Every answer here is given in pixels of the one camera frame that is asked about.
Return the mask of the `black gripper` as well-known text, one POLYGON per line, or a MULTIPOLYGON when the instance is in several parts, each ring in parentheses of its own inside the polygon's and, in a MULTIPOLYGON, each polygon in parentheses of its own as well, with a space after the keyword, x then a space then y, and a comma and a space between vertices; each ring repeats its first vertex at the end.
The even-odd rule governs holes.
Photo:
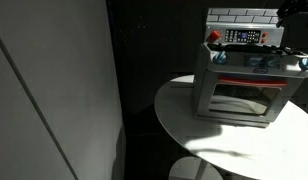
POLYGON ((308 14, 308 0, 285 0, 276 14, 278 17, 276 27, 279 28, 288 17, 308 14))

